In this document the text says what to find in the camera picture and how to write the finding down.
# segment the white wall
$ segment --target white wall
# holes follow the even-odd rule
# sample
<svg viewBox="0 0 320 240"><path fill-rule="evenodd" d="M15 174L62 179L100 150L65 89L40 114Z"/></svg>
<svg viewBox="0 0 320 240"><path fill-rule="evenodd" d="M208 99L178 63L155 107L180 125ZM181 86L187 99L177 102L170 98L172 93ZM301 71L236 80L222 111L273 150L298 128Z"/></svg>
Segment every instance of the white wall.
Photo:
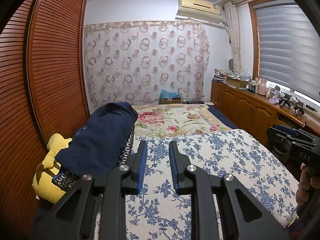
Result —
<svg viewBox="0 0 320 240"><path fill-rule="evenodd" d="M94 0L86 5L84 25L134 20L175 20L178 0ZM204 74L204 95L209 100L214 68L227 69L232 58L229 35L222 23L205 25L210 58Z"/></svg>
<svg viewBox="0 0 320 240"><path fill-rule="evenodd" d="M253 34L249 5L246 3L237 7L240 25L240 53L242 71L253 72Z"/></svg>

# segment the sheer curtain with circle pattern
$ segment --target sheer curtain with circle pattern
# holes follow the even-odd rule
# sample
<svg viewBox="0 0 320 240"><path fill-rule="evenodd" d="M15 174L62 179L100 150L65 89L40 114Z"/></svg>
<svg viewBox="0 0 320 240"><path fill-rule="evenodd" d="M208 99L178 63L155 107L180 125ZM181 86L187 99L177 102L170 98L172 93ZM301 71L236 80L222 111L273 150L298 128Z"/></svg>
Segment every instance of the sheer curtain with circle pattern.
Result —
<svg viewBox="0 0 320 240"><path fill-rule="evenodd" d="M209 43L201 23L140 21L84 27L84 72L95 108L108 102L157 104L162 88L203 95Z"/></svg>

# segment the human hand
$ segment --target human hand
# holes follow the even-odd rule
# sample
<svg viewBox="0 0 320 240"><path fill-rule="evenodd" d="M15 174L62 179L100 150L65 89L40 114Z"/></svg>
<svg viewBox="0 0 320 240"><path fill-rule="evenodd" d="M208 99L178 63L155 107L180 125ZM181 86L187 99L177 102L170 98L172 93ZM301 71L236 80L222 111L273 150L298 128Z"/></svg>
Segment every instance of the human hand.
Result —
<svg viewBox="0 0 320 240"><path fill-rule="evenodd" d="M311 179L309 179L307 176L306 167L307 165L304 163L301 165L302 173L296 194L296 201L300 206L308 201L308 190L310 189L310 185L314 188L320 188L320 176L312 177Z"/></svg>

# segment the wardrobe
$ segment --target wardrobe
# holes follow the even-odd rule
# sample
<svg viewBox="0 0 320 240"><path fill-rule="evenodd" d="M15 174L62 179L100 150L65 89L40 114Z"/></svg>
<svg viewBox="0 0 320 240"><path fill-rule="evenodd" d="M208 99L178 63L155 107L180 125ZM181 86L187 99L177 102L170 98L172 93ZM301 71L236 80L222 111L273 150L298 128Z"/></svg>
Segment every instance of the wardrobe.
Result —
<svg viewBox="0 0 320 240"><path fill-rule="evenodd" d="M36 166L50 136L89 118L83 80L86 0L25 0L0 34L0 223L28 238Z"/></svg>

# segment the plush toy head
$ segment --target plush toy head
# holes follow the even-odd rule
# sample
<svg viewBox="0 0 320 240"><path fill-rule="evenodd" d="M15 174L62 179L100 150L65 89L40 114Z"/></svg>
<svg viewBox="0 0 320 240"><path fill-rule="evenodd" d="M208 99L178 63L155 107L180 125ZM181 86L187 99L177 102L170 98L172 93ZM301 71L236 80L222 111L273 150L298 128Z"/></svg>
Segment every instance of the plush toy head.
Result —
<svg viewBox="0 0 320 240"><path fill-rule="evenodd" d="M32 186L35 192L54 204L66 193L51 182L52 177L57 175L60 170L60 164L54 158L61 149L69 147L70 141L72 141L71 138L65 139L58 133L52 135L47 144L49 152L37 166L36 174L33 177Z"/></svg>

